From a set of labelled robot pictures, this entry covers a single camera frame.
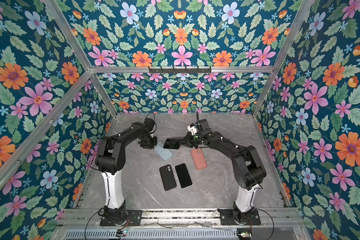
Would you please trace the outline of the metal hook rail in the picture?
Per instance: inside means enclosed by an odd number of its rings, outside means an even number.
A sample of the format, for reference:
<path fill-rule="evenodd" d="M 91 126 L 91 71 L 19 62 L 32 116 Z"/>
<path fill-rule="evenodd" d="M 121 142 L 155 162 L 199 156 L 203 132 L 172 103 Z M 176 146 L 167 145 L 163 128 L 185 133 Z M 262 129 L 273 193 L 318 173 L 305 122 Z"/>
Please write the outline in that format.
<path fill-rule="evenodd" d="M 148 67 L 151 74 L 209 74 L 211 67 Z"/>

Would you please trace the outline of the black phone case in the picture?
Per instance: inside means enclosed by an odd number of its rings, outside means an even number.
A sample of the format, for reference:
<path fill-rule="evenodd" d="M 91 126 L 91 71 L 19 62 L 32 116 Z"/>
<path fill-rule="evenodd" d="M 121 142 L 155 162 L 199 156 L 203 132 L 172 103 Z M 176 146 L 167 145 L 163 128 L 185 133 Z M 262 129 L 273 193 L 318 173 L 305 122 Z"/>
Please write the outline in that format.
<path fill-rule="evenodd" d="M 160 167 L 160 175 L 165 191 L 169 191 L 177 187 L 174 171 L 172 170 L 171 165 Z"/>

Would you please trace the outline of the aluminium frame post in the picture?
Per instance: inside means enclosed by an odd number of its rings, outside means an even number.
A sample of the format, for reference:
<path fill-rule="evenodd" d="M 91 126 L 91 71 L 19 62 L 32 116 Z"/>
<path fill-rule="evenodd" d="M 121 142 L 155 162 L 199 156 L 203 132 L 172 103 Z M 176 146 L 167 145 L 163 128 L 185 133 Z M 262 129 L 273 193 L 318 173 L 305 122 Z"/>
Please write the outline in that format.
<path fill-rule="evenodd" d="M 19 145 L 16 151 L 0 168 L 0 191 L 4 188 L 8 180 L 16 173 L 20 165 L 26 160 L 36 144 L 44 137 L 53 122 L 58 119 L 60 114 L 71 103 L 74 96 L 85 86 L 91 77 L 90 71 L 85 71 L 78 81 L 65 93 L 52 110 L 42 119 L 40 124 L 29 134 L 29 136 Z"/>
<path fill-rule="evenodd" d="M 257 115 L 260 112 L 261 107 L 266 101 L 266 97 L 271 90 L 273 80 L 277 77 L 279 71 L 281 70 L 283 62 L 286 59 L 288 52 L 292 47 L 306 17 L 309 15 L 310 9 L 314 4 L 314 2 L 315 2 L 314 0 L 304 0 L 301 2 L 299 10 L 297 11 L 295 19 L 291 25 L 289 34 L 287 35 L 286 40 L 283 43 L 282 48 L 276 58 L 275 64 L 273 66 L 273 71 L 271 75 L 268 77 L 267 82 L 264 85 L 263 90 L 258 98 L 256 107 L 252 113 L 252 116 L 255 120 L 257 119 Z"/>

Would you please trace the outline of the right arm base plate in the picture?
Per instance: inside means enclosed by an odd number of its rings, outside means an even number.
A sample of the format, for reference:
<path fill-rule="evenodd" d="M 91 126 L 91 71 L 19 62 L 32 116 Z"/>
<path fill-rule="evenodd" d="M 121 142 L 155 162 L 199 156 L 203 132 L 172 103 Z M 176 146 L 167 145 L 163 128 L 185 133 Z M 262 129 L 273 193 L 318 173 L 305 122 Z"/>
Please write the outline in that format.
<path fill-rule="evenodd" d="M 223 226 L 259 226 L 261 220 L 257 210 L 242 213 L 237 209 L 218 209 L 221 225 Z"/>

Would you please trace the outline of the aluminium front rail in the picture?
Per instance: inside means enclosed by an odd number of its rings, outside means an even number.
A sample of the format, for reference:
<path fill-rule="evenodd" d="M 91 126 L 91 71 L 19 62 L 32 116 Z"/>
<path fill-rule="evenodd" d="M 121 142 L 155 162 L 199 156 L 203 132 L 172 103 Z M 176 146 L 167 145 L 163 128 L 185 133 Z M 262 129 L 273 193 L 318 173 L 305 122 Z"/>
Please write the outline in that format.
<path fill-rule="evenodd" d="M 97 209 L 70 209 L 57 221 L 60 228 L 117 227 L 102 224 L 104 217 Z M 297 208 L 265 208 L 254 210 L 244 224 L 234 220 L 230 209 L 139 209 L 130 210 L 128 219 L 120 227 L 127 228 L 299 228 L 305 227 Z"/>

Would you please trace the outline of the aluminium frame post left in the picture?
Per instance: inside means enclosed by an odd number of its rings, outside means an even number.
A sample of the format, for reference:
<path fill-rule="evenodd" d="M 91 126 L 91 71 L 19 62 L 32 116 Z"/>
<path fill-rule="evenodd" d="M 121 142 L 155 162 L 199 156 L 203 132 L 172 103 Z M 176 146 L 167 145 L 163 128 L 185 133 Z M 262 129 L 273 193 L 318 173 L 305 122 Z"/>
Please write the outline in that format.
<path fill-rule="evenodd" d="M 91 77 L 90 71 L 85 71 L 78 81 L 65 93 L 52 110 L 42 119 L 40 124 L 29 134 L 29 136 L 19 145 L 16 151 L 0 168 L 0 191 L 4 188 L 8 180 L 16 173 L 20 165 L 26 160 L 36 144 L 44 137 L 53 122 L 58 119 L 60 114 L 71 103 L 74 96 L 85 86 Z"/>

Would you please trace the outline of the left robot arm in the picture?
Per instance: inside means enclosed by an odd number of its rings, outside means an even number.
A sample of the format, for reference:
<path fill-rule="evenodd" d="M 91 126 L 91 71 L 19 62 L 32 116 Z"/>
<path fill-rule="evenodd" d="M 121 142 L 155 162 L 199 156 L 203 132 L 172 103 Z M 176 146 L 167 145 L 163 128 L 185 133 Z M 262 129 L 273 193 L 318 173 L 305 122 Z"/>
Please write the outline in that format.
<path fill-rule="evenodd" d="M 143 149 L 154 149 L 157 145 L 155 120 L 146 118 L 144 122 L 134 122 L 123 132 L 111 137 L 103 137 L 99 143 L 95 165 L 102 173 L 105 184 L 105 206 L 118 210 L 125 202 L 122 193 L 122 169 L 126 163 L 126 147 L 135 140 Z"/>

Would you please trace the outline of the pink phone case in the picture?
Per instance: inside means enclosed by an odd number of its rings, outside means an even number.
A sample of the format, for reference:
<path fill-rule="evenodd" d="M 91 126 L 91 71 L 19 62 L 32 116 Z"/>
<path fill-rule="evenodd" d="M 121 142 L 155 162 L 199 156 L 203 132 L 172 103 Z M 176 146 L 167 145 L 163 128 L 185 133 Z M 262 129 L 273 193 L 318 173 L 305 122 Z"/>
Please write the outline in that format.
<path fill-rule="evenodd" d="M 207 168 L 208 164 L 201 148 L 192 149 L 191 155 L 197 170 L 202 170 Z"/>

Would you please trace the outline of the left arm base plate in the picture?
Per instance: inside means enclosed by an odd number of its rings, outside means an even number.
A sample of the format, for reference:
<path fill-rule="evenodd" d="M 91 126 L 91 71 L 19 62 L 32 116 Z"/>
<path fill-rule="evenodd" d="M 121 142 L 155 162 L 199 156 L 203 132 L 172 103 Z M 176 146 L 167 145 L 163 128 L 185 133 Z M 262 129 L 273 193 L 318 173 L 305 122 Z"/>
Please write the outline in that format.
<path fill-rule="evenodd" d="M 99 216 L 101 217 L 100 226 L 103 227 L 124 227 L 139 226 L 142 220 L 143 211 L 141 210 L 122 210 L 121 212 L 112 209 L 101 210 Z"/>

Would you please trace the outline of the aluminium frame post right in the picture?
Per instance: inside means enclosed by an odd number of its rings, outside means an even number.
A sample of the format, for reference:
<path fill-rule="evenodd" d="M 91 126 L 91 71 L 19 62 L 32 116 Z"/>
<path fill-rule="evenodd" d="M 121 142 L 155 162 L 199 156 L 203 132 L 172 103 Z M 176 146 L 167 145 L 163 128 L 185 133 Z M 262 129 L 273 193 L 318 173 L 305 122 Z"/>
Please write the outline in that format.
<path fill-rule="evenodd" d="M 279 71 L 281 70 L 283 62 L 286 59 L 288 52 L 292 47 L 306 17 L 309 15 L 310 9 L 314 4 L 314 2 L 315 2 L 314 0 L 304 0 L 301 2 L 299 10 L 297 11 L 295 19 L 291 25 L 289 34 L 287 35 L 286 40 L 283 43 L 282 48 L 276 58 L 275 64 L 273 66 L 273 71 L 271 75 L 268 77 L 267 82 L 264 85 L 263 90 L 258 98 L 256 107 L 252 113 L 252 116 L 255 120 L 257 119 L 257 115 L 260 112 L 261 107 L 266 101 L 266 97 L 271 90 L 273 80 L 277 77 Z"/>

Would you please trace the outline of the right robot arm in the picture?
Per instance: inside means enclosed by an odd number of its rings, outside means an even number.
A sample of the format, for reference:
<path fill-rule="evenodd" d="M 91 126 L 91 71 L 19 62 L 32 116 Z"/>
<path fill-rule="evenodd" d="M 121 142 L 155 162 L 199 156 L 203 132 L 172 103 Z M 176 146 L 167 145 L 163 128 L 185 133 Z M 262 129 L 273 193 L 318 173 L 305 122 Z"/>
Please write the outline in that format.
<path fill-rule="evenodd" d="M 213 131 L 206 119 L 190 124 L 187 130 L 186 136 L 181 140 L 182 146 L 195 149 L 204 146 L 222 153 L 231 160 L 235 179 L 240 186 L 234 210 L 236 214 L 242 215 L 252 211 L 256 191 L 262 188 L 261 183 L 267 176 L 256 148 L 241 146 Z"/>

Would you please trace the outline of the purple edged smartphone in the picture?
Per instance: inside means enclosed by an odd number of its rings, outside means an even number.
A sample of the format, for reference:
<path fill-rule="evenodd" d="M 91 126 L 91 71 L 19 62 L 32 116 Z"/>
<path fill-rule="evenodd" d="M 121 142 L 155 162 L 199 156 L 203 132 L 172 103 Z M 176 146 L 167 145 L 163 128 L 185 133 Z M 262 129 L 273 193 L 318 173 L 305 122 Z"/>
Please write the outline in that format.
<path fill-rule="evenodd" d="M 163 148 L 178 150 L 181 147 L 181 139 L 166 139 Z"/>

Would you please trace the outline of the light blue phone case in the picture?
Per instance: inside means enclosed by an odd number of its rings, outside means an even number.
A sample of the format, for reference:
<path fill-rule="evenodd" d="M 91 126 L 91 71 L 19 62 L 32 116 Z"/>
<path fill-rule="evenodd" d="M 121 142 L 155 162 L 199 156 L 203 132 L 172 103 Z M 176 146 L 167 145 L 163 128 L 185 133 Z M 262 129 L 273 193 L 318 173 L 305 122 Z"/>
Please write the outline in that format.
<path fill-rule="evenodd" d="M 173 156 L 173 153 L 169 149 L 164 148 L 162 142 L 158 142 L 154 150 L 163 161 L 168 161 Z"/>

